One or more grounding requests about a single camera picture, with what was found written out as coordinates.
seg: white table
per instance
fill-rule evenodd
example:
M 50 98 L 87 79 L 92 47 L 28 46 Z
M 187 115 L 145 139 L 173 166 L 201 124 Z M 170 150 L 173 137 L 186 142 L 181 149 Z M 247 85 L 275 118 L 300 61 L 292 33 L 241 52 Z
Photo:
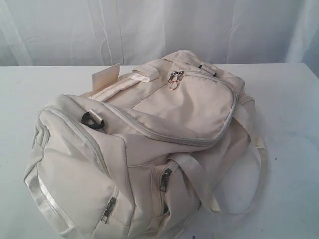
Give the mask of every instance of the white table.
M 270 157 L 259 207 L 246 216 L 201 209 L 180 238 L 312 239 L 319 237 L 319 80 L 304 64 L 219 65 L 246 81 Z M 58 239 L 36 208 L 23 174 L 38 110 L 58 94 L 91 89 L 103 66 L 1 67 L 0 238 Z M 133 66 L 121 67 L 121 73 Z M 248 204 L 258 170 L 244 155 L 216 193 L 231 208 Z

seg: white curtain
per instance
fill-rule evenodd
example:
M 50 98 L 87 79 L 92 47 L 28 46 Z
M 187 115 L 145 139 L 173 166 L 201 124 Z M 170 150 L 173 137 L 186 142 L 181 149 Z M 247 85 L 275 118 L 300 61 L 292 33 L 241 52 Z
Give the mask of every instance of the white curtain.
M 319 75 L 319 0 L 0 0 L 3 66 L 137 65 L 180 49 Z

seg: bag strap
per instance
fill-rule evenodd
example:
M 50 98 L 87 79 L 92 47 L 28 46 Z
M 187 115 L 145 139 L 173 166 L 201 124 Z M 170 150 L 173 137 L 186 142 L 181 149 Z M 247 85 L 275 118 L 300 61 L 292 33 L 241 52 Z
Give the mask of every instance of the bag strap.
M 184 153 L 176 154 L 172 158 L 172 160 L 174 160 L 181 167 L 190 180 L 204 207 L 213 213 L 243 214 L 251 211 L 258 202 L 266 183 L 266 177 L 268 173 L 268 155 L 264 142 L 260 136 L 255 136 L 256 134 L 254 133 L 253 121 L 246 109 L 241 104 L 237 104 L 233 117 L 247 131 L 260 154 L 260 175 L 258 185 L 251 204 L 246 210 L 239 213 L 222 212 L 216 198 L 212 193 L 208 174 L 206 170 L 199 164 L 199 162 L 191 155 Z

